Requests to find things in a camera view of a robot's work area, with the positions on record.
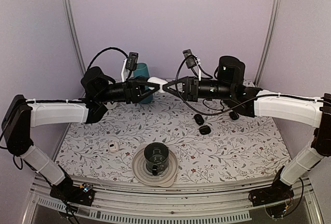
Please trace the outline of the white earbuds charging case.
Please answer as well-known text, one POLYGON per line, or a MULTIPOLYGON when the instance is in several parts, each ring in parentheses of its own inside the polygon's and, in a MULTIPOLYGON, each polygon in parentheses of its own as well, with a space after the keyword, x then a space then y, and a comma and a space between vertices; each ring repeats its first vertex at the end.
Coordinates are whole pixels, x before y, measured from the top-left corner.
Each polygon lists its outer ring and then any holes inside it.
POLYGON ((163 86, 168 83, 168 81, 158 78, 158 77, 150 77, 148 80, 148 83, 158 84, 159 85, 159 93, 164 94, 165 90, 163 89, 163 86))

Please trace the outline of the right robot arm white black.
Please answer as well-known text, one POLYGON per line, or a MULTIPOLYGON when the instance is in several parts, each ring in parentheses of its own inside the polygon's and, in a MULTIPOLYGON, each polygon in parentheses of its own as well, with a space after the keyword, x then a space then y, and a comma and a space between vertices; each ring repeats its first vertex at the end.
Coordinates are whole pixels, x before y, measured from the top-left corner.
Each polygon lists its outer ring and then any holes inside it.
POLYGON ((330 94, 323 97, 300 97, 274 93, 258 87, 243 85, 245 64, 232 56, 219 59, 217 78, 175 78, 161 83, 163 91, 179 97, 185 104, 199 98, 221 99, 240 115, 248 117, 274 117, 307 124, 313 128, 312 143, 306 145, 275 177, 267 196, 279 201, 289 186, 311 170, 323 158, 330 156, 330 94))

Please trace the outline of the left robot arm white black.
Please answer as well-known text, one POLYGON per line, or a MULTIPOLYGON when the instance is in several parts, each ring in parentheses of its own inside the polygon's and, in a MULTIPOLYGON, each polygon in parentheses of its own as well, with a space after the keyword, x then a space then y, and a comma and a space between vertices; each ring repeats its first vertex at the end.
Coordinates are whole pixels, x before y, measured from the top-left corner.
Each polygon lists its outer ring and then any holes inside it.
POLYGON ((88 69, 81 80, 81 100, 27 100, 16 95, 2 122, 1 139, 10 154, 19 157, 43 175, 65 200, 73 200, 77 189, 66 181, 63 169, 52 162, 31 140, 31 128, 63 123, 93 124, 107 113, 108 102, 138 103, 160 90, 166 82, 157 77, 139 76, 116 82, 100 67, 88 69))

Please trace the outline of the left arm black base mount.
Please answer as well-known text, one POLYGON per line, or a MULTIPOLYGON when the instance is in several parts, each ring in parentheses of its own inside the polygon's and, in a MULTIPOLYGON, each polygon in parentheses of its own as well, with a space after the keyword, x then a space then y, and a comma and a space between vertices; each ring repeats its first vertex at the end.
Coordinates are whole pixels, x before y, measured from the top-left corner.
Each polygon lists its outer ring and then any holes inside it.
POLYGON ((65 202, 92 206, 96 193, 93 188, 93 184, 89 183, 75 186, 71 181, 61 182, 59 185, 52 185, 50 196, 65 202))

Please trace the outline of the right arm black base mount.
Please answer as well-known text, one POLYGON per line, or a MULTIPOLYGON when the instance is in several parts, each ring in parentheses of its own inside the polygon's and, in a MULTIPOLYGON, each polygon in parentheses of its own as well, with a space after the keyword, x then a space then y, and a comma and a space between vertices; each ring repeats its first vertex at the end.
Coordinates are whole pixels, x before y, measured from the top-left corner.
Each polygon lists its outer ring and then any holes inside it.
POLYGON ((248 200, 253 206, 260 206, 283 201, 294 197, 292 186, 280 180, 274 181, 270 186, 251 190, 248 200))

